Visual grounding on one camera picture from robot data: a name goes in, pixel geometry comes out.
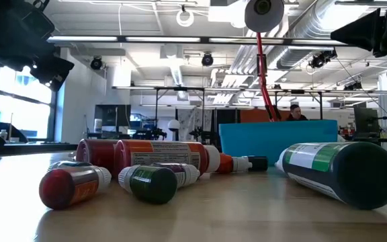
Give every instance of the red pole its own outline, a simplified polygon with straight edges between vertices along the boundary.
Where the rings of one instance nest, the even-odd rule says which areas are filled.
[[[277,120],[277,116],[274,112],[274,107],[271,102],[271,99],[269,98],[268,91],[267,91],[267,79],[265,78],[265,63],[263,61],[263,51],[262,51],[262,39],[261,39],[261,33],[257,33],[257,43],[258,43],[258,53],[259,53],[259,74],[261,75],[261,80],[259,81],[259,86],[261,87],[262,97],[263,101],[265,102],[265,107],[269,107],[271,112],[271,117],[269,117],[269,120],[271,122],[274,122]]]

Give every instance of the window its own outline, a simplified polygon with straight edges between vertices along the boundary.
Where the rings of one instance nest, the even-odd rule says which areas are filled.
[[[50,107],[0,95],[0,122],[12,124],[28,138],[47,138]]]
[[[22,72],[8,67],[1,68],[0,90],[49,104],[52,99],[52,91],[33,77],[30,71],[29,67],[25,67]]]

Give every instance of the person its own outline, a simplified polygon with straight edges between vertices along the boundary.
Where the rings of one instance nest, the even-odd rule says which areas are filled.
[[[297,104],[290,106],[290,115],[286,121],[307,121],[306,116],[301,114],[301,108]]]

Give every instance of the computer monitor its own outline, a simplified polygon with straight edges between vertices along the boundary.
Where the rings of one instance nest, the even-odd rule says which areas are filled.
[[[102,126],[129,126],[130,117],[131,105],[95,106],[95,118],[102,119]]]
[[[377,110],[371,108],[354,108],[357,134],[380,133]]]

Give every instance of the table surface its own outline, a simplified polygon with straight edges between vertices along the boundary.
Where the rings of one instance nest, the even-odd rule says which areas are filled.
[[[92,200],[53,211],[38,185],[49,164],[67,155],[0,158],[0,241],[387,241],[387,206],[356,210],[275,168],[212,175],[160,206],[114,181]]]

